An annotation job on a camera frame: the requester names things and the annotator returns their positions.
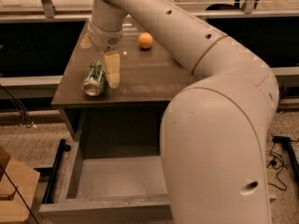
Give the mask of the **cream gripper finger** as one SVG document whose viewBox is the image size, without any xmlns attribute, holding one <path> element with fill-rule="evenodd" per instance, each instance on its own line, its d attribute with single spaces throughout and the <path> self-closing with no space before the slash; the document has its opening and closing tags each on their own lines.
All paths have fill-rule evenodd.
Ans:
<svg viewBox="0 0 299 224">
<path fill-rule="evenodd" d="M 104 64 L 108 85 L 116 89 L 120 85 L 120 54 L 116 50 L 108 51 L 104 55 Z"/>
<path fill-rule="evenodd" d="M 91 43 L 91 40 L 90 40 L 90 37 L 88 34 L 85 34 L 83 36 L 83 38 L 81 39 L 81 43 L 80 43 L 80 46 L 83 48 L 83 49 L 88 49 L 92 46 L 92 43 Z"/>
</svg>

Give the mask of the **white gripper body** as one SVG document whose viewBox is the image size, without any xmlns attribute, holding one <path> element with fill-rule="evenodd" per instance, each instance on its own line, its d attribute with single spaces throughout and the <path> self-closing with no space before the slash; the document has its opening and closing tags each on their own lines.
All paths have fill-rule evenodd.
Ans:
<svg viewBox="0 0 299 224">
<path fill-rule="evenodd" d="M 91 43 L 101 52 L 117 49 L 121 45 L 123 30 L 108 32 L 98 28 L 92 21 L 88 21 L 87 31 Z"/>
</svg>

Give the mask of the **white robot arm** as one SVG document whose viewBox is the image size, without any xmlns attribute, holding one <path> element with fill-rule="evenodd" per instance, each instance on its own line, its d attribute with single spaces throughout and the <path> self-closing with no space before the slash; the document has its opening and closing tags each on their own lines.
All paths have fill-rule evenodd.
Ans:
<svg viewBox="0 0 299 224">
<path fill-rule="evenodd" d="M 195 83 L 164 111 L 160 147 L 175 224 L 272 224 L 265 145 L 278 107 L 271 68 L 226 33 L 167 0 L 94 0 L 89 36 L 120 44 L 131 16 Z"/>
</svg>

